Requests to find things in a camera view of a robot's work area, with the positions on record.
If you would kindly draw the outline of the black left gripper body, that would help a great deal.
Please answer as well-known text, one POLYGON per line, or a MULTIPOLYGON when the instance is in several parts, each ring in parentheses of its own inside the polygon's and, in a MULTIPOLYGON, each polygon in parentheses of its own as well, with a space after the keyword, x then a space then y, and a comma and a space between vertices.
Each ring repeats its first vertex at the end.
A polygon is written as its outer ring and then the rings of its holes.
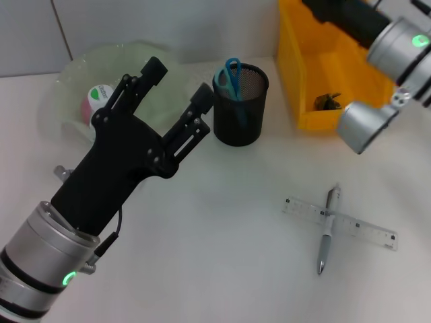
POLYGON ((96 125, 96 140, 51 199, 75 229, 98 236, 137 185, 151 176, 171 178, 179 163, 162 138, 132 114, 115 114, 96 125))

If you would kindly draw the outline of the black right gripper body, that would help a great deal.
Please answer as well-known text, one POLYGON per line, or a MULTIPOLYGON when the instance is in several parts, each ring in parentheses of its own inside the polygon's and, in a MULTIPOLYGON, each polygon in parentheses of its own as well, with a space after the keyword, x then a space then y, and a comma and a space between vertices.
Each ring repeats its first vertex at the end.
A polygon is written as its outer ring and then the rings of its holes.
POLYGON ((320 23, 331 23, 361 47, 370 48, 391 23, 363 0, 301 0, 320 23))

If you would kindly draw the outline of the clear bottle with green label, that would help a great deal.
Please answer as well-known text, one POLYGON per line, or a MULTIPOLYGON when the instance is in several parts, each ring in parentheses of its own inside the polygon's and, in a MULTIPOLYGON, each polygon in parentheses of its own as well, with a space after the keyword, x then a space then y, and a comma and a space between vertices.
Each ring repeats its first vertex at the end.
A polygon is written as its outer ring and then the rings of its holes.
POLYGON ((88 108, 86 111, 88 112, 87 122, 91 129, 94 128, 92 125, 93 115, 99 109, 105 107, 113 92, 114 90, 106 84, 96 85, 89 91, 87 98, 88 108))

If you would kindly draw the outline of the pink peach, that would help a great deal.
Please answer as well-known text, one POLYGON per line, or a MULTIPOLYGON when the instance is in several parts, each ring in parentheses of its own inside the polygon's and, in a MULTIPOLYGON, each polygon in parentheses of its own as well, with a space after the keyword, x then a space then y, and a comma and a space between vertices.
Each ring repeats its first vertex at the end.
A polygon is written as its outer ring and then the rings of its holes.
POLYGON ((88 98, 83 99, 80 106, 80 112, 81 112, 81 119, 83 123, 86 125, 89 125, 91 115, 92 115, 92 108, 88 98))

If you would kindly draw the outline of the blue scissors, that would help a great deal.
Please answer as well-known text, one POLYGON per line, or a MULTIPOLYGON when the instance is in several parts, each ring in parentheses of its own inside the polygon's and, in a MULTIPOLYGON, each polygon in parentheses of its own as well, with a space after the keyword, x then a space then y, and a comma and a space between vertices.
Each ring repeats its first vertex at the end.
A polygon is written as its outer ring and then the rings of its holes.
POLYGON ((238 58, 230 58, 220 67, 214 75, 216 91, 219 94, 226 94, 228 98, 235 102, 242 101, 240 93, 239 77, 242 65, 238 58))

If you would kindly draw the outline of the green plastic wrapper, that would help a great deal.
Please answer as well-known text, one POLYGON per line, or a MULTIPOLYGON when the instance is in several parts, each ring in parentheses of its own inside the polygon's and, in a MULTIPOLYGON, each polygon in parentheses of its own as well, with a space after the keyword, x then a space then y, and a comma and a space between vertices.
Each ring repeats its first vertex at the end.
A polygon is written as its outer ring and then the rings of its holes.
POLYGON ((333 93, 323 94, 322 96, 316 97, 314 100, 314 109, 318 111, 339 110, 341 108, 341 104, 335 99, 340 95, 341 93, 333 93))

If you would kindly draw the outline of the transparent plastic ruler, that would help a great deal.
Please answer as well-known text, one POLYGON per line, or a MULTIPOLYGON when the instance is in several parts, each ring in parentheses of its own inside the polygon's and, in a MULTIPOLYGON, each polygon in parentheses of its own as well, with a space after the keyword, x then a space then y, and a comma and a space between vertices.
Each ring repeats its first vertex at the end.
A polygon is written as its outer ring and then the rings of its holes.
POLYGON ((398 233, 349 215, 328 211, 292 196, 286 199, 284 213, 304 220, 317 223, 323 227, 323 233, 333 235, 334 232, 354 236, 373 244, 378 244, 392 251, 398 250, 398 233))

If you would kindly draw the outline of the green glass fruit plate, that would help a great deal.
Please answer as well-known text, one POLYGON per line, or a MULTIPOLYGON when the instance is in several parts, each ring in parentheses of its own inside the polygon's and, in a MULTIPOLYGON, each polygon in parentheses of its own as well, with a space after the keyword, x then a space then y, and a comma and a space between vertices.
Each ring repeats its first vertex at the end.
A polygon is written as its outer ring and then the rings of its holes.
POLYGON ((189 104, 185 89, 188 77, 167 50, 144 42, 105 44, 71 61, 38 105, 40 134, 51 141, 76 135, 93 142, 95 129, 81 119, 83 99, 96 85, 106 84, 115 90, 124 74, 139 76, 151 57, 159 58, 168 72, 142 99, 134 114, 164 135, 189 104))

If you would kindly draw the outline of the black mesh pen holder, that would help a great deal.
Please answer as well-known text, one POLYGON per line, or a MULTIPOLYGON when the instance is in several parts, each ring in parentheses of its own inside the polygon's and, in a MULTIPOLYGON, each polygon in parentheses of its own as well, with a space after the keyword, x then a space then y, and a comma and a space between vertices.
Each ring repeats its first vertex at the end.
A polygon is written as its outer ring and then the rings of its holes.
POLYGON ((233 147, 250 145, 260 137, 269 89, 269 79, 263 70, 247 63, 241 62, 241 65, 241 102, 230 100, 226 94, 219 94, 214 76, 212 79, 213 131, 222 143, 233 147))

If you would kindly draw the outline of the grey ballpoint pen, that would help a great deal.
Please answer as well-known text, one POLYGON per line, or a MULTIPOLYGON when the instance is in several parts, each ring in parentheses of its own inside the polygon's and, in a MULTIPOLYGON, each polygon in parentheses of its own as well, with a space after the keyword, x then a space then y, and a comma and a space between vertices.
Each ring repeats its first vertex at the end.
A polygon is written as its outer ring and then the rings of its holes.
POLYGON ((341 196, 341 187, 339 184, 336 184, 327 194, 327 202, 326 202, 326 210, 325 210, 325 223, 323 235, 321 238, 321 244, 319 247, 319 254, 317 258, 317 274, 321 275, 328 259, 331 240, 332 240, 332 231, 333 224, 335 221, 335 213, 339 210, 341 196))

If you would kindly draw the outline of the yellow plastic bin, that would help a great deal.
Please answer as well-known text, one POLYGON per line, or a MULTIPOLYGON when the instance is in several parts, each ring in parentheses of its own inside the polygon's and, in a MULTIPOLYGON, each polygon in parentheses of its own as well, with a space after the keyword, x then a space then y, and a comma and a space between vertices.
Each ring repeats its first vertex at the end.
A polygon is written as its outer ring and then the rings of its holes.
POLYGON ((334 134, 342 110, 317 110, 324 94, 347 106, 375 108, 389 101, 394 83, 366 62, 366 50, 331 24, 320 24, 301 0, 279 0, 277 66, 298 129, 334 134))

